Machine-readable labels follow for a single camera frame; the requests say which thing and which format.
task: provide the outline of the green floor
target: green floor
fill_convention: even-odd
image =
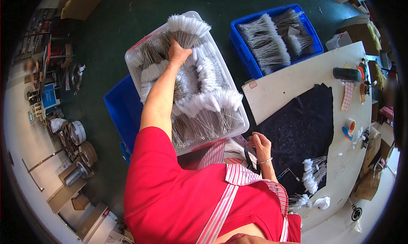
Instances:
[[[240,90],[248,78],[230,46],[231,21],[290,3],[298,3],[303,8],[322,44],[335,34],[344,19],[359,14],[348,3],[332,0],[103,0],[85,22],[71,22],[70,37],[76,60],[86,64],[86,69],[76,96],[72,90],[62,91],[61,108],[66,119],[84,124],[87,140],[98,154],[95,176],[87,179],[83,189],[93,204],[103,202],[117,216],[124,215],[128,165],[122,158],[121,139],[103,96],[129,73],[124,60],[126,50],[164,24],[169,15],[195,10],[212,25],[211,35]],[[245,99],[244,106],[253,128],[255,121]]]

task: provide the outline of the worker in background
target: worker in background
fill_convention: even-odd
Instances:
[[[24,63],[24,71],[27,72],[25,78],[25,83],[39,80],[43,76],[42,67],[43,67],[43,58],[41,54],[33,55],[31,58],[28,58]]]
[[[300,243],[298,215],[288,215],[288,196],[272,166],[271,142],[252,133],[221,141],[198,170],[183,170],[171,143],[171,110],[177,72],[191,49],[174,38],[169,64],[143,108],[126,180],[125,222],[137,243]],[[251,146],[262,177],[236,161]]]

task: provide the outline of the wrist bracelet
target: wrist bracelet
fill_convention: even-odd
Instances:
[[[263,165],[263,164],[265,164],[265,163],[267,163],[267,162],[270,162],[270,161],[272,161],[272,157],[271,158],[269,158],[268,160],[266,160],[266,161],[263,161],[263,162],[257,162],[256,164],[257,165]]]

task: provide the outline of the black cloth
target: black cloth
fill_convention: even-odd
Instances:
[[[290,168],[280,180],[288,196],[304,194],[303,160],[327,155],[333,141],[332,88],[316,84],[314,88],[292,99],[275,114],[258,125],[260,133],[272,143],[272,164],[278,176]],[[326,177],[319,189],[326,185]]]

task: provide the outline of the paper tag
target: paper tag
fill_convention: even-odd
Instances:
[[[295,28],[289,26],[288,34],[289,35],[299,35],[300,31],[298,29],[295,29]]]
[[[252,82],[252,83],[249,84],[249,88],[251,88],[251,90],[252,90],[253,88],[257,87],[257,86],[258,86],[258,84],[257,84],[256,81],[254,81],[254,82]]]

